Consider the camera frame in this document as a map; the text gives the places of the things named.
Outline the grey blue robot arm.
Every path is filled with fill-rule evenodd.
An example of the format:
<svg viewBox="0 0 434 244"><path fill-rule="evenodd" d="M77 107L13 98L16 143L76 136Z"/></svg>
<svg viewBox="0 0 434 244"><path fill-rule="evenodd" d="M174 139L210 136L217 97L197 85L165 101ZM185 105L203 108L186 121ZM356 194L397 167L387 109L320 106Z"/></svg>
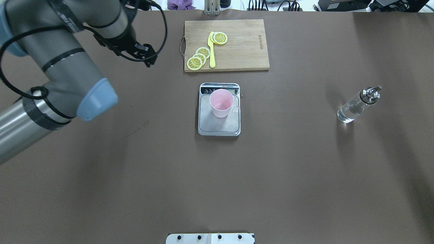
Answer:
<svg viewBox="0 0 434 244"><path fill-rule="evenodd" d="M30 56L48 78L25 91L1 72L19 99L1 113L1 164L75 117L90 121L118 102L106 77L74 37L89 30L101 46L153 65L158 52L140 44L132 21L151 0L2 0L1 55Z"/></svg>

